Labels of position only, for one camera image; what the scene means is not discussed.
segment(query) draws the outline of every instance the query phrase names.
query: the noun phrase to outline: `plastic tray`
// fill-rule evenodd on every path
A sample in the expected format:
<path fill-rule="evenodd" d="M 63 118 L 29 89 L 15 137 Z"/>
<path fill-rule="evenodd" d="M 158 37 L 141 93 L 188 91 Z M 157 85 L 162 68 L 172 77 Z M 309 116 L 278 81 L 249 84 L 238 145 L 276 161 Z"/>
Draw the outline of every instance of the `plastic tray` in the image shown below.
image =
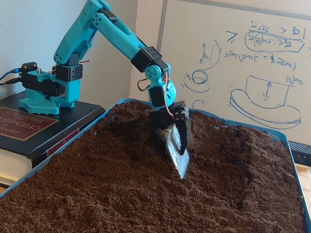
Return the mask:
<path fill-rule="evenodd" d="M 121 103 L 129 103 L 132 101 L 140 101 L 140 100 L 136 100 L 136 99 L 121 99 L 117 104 L 121 104 Z M 140 101 L 143 102 L 145 104 L 150 105 L 149 102 L 145 102 L 145 101 Z M 59 154 L 60 152 L 62 152 L 67 146 L 70 145 L 70 143 L 72 143 L 75 139 L 81 137 L 87 130 L 89 130 L 93 125 L 95 125 L 101 118 L 104 118 L 113 108 L 114 106 L 112 106 L 108 111 L 106 111 L 100 118 L 98 118 L 97 120 L 95 120 L 93 122 L 93 124 L 89 125 L 88 127 L 86 127 L 83 131 L 81 131 L 78 135 L 76 135 L 73 139 L 71 139 L 68 143 L 66 143 L 62 148 L 60 148 L 58 151 L 56 151 L 54 154 L 52 154 L 50 157 L 48 157 L 46 160 L 44 160 L 41 164 L 39 164 L 38 166 L 36 166 L 34 169 L 32 169 L 26 176 L 24 176 L 23 178 L 21 178 L 20 180 L 18 180 L 13 186 L 9 187 L 7 190 L 5 190 L 2 194 L 0 194 L 0 199 L 7 194 L 8 192 L 10 192 L 12 189 L 16 188 L 17 186 L 19 186 L 22 182 L 24 182 L 27 178 L 32 177 L 37 171 L 43 169 L 51 160 L 52 157 L 54 157 L 56 154 Z M 259 127 L 259 126 L 254 126 L 254 125 L 249 125 L 249 124 L 244 124 L 244 123 L 240 123 L 237 121 L 232 121 L 232 120 L 227 120 L 227 119 L 223 119 L 220 118 L 214 114 L 202 111 L 202 110 L 196 110 L 196 109 L 190 109 L 190 110 L 195 110 L 198 111 L 204 115 L 210 116 L 210 117 L 214 117 L 219 119 L 220 121 L 224 122 L 227 125 L 232 125 L 232 126 L 238 126 L 238 125 L 243 125 L 245 127 L 248 128 L 254 128 L 257 129 L 259 131 L 265 131 L 268 133 L 268 135 L 270 136 L 271 139 L 273 139 L 274 141 L 278 141 L 278 142 L 282 142 L 289 150 L 289 153 L 291 155 L 292 158 L 292 162 L 294 164 L 294 158 L 292 155 L 292 152 L 290 150 L 290 146 L 289 146 L 289 142 L 287 139 L 287 136 L 279 131 L 276 130 L 272 130 L 272 129 L 267 129 L 267 128 L 263 128 L 263 127 Z M 296 173 L 296 181 L 297 181 L 297 185 L 300 191 L 300 195 L 305 197 L 303 189 L 301 187 L 301 183 L 298 177 L 298 173 L 296 170 L 296 167 L 294 166 L 295 169 L 295 173 Z M 303 199 L 303 208 L 304 208 L 304 212 L 305 212 L 305 216 L 306 216 L 306 222 L 307 222 L 307 227 L 308 227 L 308 232 L 311 233 L 311 219 L 310 219 L 310 215 L 309 215 L 309 211 L 307 209 L 307 205 L 305 202 L 305 198 Z"/>

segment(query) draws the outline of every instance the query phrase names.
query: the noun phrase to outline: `teal robotic arm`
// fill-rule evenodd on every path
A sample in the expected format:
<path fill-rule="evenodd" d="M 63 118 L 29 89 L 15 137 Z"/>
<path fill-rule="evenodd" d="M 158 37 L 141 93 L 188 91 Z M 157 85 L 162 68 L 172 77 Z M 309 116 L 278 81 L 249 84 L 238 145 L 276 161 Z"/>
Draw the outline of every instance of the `teal robotic arm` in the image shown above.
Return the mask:
<path fill-rule="evenodd" d="M 74 107 L 80 97 L 80 80 L 85 54 L 99 31 L 151 81 L 148 87 L 152 103 L 151 117 L 181 178 L 189 162 L 187 125 L 189 111 L 185 102 L 174 102 L 176 89 L 170 80 L 171 67 L 162 55 L 146 46 L 117 16 L 104 0 L 88 0 L 54 54 L 56 66 L 51 72 L 26 64 L 22 84 L 26 98 L 19 105 L 30 113 L 58 114 L 61 107 Z"/>

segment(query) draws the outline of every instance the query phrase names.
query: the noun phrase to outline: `whiteboard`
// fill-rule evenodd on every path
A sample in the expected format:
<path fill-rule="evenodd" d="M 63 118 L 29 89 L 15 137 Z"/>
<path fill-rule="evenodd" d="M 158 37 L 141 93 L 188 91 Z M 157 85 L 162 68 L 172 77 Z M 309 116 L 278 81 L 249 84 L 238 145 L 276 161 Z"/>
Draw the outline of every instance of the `whiteboard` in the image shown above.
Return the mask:
<path fill-rule="evenodd" d="M 177 100 L 311 144 L 311 21 L 167 0 L 160 52 Z"/>

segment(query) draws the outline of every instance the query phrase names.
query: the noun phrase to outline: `brown soil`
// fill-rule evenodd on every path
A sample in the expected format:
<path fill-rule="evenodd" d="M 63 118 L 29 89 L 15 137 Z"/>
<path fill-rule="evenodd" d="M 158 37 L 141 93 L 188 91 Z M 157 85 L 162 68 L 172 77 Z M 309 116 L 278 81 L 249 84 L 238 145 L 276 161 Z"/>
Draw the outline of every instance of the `brown soil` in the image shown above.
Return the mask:
<path fill-rule="evenodd" d="M 4 196 L 0 232 L 306 232 L 293 165 L 281 143 L 193 112 L 191 163 L 182 181 L 146 108 L 116 106 Z"/>

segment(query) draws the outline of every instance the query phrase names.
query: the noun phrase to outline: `handwritten equation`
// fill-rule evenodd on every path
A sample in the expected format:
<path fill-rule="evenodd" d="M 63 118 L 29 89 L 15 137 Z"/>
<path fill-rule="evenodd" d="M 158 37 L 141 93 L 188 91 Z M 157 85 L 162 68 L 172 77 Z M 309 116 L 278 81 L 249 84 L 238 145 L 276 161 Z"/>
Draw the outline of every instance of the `handwritten equation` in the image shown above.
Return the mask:
<path fill-rule="evenodd" d="M 255 52 L 295 52 L 303 47 L 301 39 L 290 39 L 265 32 L 250 31 L 245 35 L 245 45 Z"/>
<path fill-rule="evenodd" d="M 270 58 L 271 58 L 271 63 L 276 63 L 274 56 L 273 56 L 273 53 L 272 53 Z M 286 62 L 282 58 L 278 57 L 277 59 L 278 59 L 277 64 L 280 64 L 281 66 L 284 66 L 284 67 L 290 67 L 290 68 L 292 68 L 292 71 L 294 71 L 296 69 L 296 62 L 294 62 L 294 64 L 291 64 L 290 62 Z"/>
<path fill-rule="evenodd" d="M 257 62 L 258 61 L 257 59 L 259 58 L 259 56 L 252 56 L 252 55 L 249 55 L 249 54 L 246 54 L 246 53 L 244 53 L 244 54 L 241 54 L 241 53 L 237 54 L 233 50 L 230 50 L 229 53 L 226 53 L 225 57 L 237 58 L 240 62 L 243 62 L 245 60 L 252 60 L 254 62 Z"/>
<path fill-rule="evenodd" d="M 266 24 L 257 24 L 255 21 L 252 20 L 251 26 L 250 26 L 250 31 L 262 31 L 266 33 L 274 33 L 274 34 L 282 34 L 284 36 L 295 36 L 297 38 L 295 39 L 300 39 L 302 35 L 302 39 L 305 39 L 306 35 L 306 28 L 298 28 L 296 26 L 293 26 L 291 28 L 288 27 L 272 27 Z"/>
<path fill-rule="evenodd" d="M 296 77 L 294 77 L 294 75 L 293 76 L 291 76 L 291 77 L 286 77 L 286 82 L 287 83 L 289 83 L 290 85 L 293 85 L 293 84 L 295 84 L 295 83 L 297 83 L 297 84 L 299 84 L 299 85 L 302 85 L 303 84 L 303 82 L 302 82 L 302 80 L 301 79 L 298 79 L 298 78 L 296 78 Z"/>

